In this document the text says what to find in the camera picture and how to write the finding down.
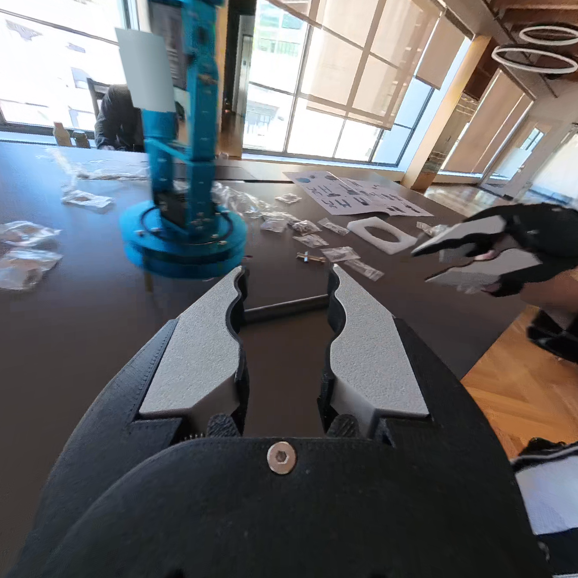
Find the person's right hand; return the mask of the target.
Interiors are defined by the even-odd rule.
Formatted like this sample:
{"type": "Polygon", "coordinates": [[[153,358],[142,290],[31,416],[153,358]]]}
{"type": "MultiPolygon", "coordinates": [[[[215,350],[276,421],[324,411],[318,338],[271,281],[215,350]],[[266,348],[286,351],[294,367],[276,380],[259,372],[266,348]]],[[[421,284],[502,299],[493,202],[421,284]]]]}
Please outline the person's right hand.
{"type": "Polygon", "coordinates": [[[556,332],[568,329],[577,318],[577,268],[540,283],[527,283],[520,298],[534,306],[556,332]]]}

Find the printed instruction sheet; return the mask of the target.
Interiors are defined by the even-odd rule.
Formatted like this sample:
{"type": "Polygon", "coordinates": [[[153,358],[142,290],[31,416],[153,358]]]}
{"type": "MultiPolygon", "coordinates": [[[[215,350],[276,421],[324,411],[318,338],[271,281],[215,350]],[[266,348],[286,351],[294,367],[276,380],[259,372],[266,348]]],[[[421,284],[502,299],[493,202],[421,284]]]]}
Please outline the printed instruction sheet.
{"type": "Polygon", "coordinates": [[[433,217],[385,185],[339,178],[328,171],[284,172],[333,216],[383,213],[391,217],[433,217]]]}

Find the white foam piece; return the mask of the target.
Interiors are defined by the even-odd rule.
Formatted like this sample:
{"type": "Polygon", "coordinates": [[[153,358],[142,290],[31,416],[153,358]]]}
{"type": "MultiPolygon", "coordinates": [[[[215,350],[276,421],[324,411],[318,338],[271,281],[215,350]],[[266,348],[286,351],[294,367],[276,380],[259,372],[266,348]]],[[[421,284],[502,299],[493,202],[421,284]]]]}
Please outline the white foam piece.
{"type": "Polygon", "coordinates": [[[351,221],[348,223],[347,229],[387,255],[400,253],[403,250],[413,247],[417,242],[416,237],[408,235],[378,217],[351,221]],[[395,241],[385,241],[378,238],[371,234],[369,231],[371,228],[379,229],[393,235],[395,241]]]}

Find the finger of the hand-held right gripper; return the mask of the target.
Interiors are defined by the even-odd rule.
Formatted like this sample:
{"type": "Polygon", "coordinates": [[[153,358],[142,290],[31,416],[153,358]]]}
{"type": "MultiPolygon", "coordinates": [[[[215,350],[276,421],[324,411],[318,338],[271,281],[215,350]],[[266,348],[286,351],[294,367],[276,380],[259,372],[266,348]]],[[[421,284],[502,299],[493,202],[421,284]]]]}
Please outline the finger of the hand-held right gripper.
{"type": "Polygon", "coordinates": [[[536,255],[519,248],[490,250],[483,256],[473,257],[468,263],[436,273],[426,278],[425,282],[475,294],[497,285],[503,275],[540,265],[542,261],[536,255]]]}
{"type": "Polygon", "coordinates": [[[437,254],[440,263],[453,263],[489,252],[504,235],[507,222],[501,216],[464,221],[423,242],[411,256],[437,254]]]}

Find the pale wooden column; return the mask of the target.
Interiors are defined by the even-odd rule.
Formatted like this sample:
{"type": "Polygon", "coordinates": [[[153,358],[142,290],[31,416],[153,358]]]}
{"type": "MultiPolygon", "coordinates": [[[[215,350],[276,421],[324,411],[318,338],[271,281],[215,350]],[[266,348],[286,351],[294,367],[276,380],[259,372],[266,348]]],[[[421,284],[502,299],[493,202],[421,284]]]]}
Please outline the pale wooden column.
{"type": "Polygon", "coordinates": [[[408,189],[415,186],[491,39],[487,35],[477,35],[473,40],[465,39],[462,42],[441,88],[430,97],[399,162],[398,168],[403,172],[402,186],[408,189]]]}

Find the tall beige roller blind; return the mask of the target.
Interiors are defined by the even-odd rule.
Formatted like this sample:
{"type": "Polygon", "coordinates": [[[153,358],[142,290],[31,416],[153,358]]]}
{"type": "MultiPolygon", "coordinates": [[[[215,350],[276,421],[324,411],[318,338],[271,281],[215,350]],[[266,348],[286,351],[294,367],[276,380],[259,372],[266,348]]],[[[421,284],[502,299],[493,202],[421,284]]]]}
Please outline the tall beige roller blind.
{"type": "Polygon", "coordinates": [[[498,70],[442,170],[483,174],[533,102],[509,76],[498,70]]]}

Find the wide beige roller blind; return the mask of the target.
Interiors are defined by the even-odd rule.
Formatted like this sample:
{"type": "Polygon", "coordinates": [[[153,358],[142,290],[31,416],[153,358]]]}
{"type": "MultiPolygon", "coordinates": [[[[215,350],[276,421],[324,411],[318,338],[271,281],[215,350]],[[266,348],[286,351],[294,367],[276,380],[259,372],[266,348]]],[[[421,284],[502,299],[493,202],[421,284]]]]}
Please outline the wide beige roller blind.
{"type": "Polygon", "coordinates": [[[311,1],[300,87],[308,110],[390,130],[440,8],[434,1],[311,1]]]}

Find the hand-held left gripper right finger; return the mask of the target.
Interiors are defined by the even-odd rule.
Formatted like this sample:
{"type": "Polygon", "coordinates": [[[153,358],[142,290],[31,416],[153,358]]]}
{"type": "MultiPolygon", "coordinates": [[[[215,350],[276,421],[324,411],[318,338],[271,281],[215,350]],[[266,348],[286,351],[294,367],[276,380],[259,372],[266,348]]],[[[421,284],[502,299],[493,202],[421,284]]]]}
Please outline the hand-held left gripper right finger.
{"type": "Polygon", "coordinates": [[[325,433],[350,415],[372,438],[383,418],[430,417],[395,318],[341,266],[328,275],[327,320],[333,331],[325,352],[319,412],[325,433]]]}

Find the cluster of small parts bags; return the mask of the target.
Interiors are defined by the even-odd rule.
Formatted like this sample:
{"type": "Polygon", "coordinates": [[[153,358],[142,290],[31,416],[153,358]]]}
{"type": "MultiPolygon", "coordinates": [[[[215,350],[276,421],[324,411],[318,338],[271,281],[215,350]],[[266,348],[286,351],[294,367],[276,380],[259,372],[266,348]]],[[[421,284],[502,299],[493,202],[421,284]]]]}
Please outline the cluster of small parts bags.
{"type": "Polygon", "coordinates": [[[320,235],[323,230],[337,235],[347,235],[348,230],[346,228],[327,218],[313,222],[307,219],[300,219],[283,210],[270,209],[267,204],[263,208],[264,210],[259,210],[261,230],[277,234],[291,230],[293,232],[293,240],[306,248],[306,251],[299,252],[308,251],[309,254],[314,256],[324,256],[327,259],[325,264],[344,265],[346,268],[350,268],[352,271],[356,271],[372,281],[378,281],[384,276],[382,271],[363,262],[350,246],[331,248],[329,242],[325,241],[320,235]]]}

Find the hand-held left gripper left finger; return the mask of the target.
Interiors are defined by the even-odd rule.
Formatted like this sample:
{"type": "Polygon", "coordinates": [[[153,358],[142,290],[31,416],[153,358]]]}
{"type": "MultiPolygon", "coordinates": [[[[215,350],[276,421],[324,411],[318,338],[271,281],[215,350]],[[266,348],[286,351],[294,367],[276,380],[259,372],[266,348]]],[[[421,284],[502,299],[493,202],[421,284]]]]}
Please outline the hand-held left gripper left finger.
{"type": "Polygon", "coordinates": [[[237,266],[179,315],[141,418],[184,418],[193,432],[207,435],[210,419],[223,414],[243,433],[249,376],[239,331],[246,296],[246,269],[237,266]]]}

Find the blue toy robot arm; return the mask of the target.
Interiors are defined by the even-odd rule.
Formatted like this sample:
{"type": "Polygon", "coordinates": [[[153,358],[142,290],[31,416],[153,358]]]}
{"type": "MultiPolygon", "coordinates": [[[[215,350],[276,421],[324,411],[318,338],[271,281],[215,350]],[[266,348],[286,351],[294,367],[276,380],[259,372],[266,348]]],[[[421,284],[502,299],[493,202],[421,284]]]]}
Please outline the blue toy robot arm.
{"type": "Polygon", "coordinates": [[[160,35],[117,29],[133,104],[141,111],[151,200],[120,218],[126,256],[146,273],[167,278],[230,276],[246,290],[242,261],[247,225],[218,205],[215,178],[219,73],[217,8],[222,1],[155,1],[177,12],[177,56],[189,105],[187,143],[176,140],[177,118],[166,42],[160,35]]]}

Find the narrow beige roller blind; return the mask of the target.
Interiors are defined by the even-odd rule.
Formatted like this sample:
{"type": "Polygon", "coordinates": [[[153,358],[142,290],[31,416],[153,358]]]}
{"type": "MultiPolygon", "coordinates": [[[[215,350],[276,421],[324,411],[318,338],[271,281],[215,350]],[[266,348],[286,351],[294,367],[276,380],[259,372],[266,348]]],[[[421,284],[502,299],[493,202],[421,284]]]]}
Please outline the narrow beige roller blind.
{"type": "Polygon", "coordinates": [[[437,22],[415,72],[418,80],[439,90],[466,36],[446,17],[437,22]]]}

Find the black electric screwdriver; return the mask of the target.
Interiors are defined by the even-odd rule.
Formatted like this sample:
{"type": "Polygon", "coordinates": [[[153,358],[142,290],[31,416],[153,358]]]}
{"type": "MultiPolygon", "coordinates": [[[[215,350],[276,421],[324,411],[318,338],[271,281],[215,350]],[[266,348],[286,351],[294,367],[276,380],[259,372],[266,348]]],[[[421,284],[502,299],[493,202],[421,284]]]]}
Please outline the black electric screwdriver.
{"type": "Polygon", "coordinates": [[[243,324],[269,322],[285,317],[307,314],[326,310],[329,306],[329,295],[322,294],[299,300],[275,303],[272,305],[254,307],[243,312],[243,324]]]}

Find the large grid window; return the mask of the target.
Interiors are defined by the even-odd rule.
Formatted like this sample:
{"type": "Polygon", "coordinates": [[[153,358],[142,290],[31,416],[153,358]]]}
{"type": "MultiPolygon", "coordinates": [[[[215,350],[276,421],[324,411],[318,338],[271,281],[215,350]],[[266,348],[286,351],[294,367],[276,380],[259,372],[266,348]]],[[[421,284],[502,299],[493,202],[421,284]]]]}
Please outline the large grid window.
{"type": "MultiPolygon", "coordinates": [[[[243,152],[399,165],[435,89],[415,74],[393,127],[308,110],[300,97],[311,1],[223,1],[217,8],[218,126],[240,119],[243,152]]],[[[462,33],[446,1],[434,1],[462,33]]],[[[1,122],[41,133],[54,121],[94,135],[103,97],[126,84],[117,29],[166,42],[176,110],[188,109],[177,12],[155,1],[1,1],[1,122]]]]}

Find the crumpled clear plastic wrap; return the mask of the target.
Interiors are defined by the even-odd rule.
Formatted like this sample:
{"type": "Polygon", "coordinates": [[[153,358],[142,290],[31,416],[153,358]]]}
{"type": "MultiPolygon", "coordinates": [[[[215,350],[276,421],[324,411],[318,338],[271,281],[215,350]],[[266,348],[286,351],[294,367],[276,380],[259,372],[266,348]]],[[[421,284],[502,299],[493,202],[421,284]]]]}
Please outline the crumpled clear plastic wrap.
{"type": "MultiPolygon", "coordinates": [[[[124,163],[108,158],[98,158],[81,163],[74,161],[62,149],[56,147],[45,148],[45,154],[40,155],[39,158],[53,161],[59,169],[64,172],[67,180],[62,185],[62,196],[67,192],[77,189],[88,192],[88,182],[112,182],[120,184],[136,182],[150,184],[150,170],[148,161],[146,160],[124,163]]],[[[226,210],[230,210],[241,217],[250,219],[258,218],[259,210],[264,210],[263,206],[267,204],[265,201],[259,200],[253,195],[241,192],[224,184],[214,183],[211,194],[212,200],[216,204],[223,206],[226,210]]]]}

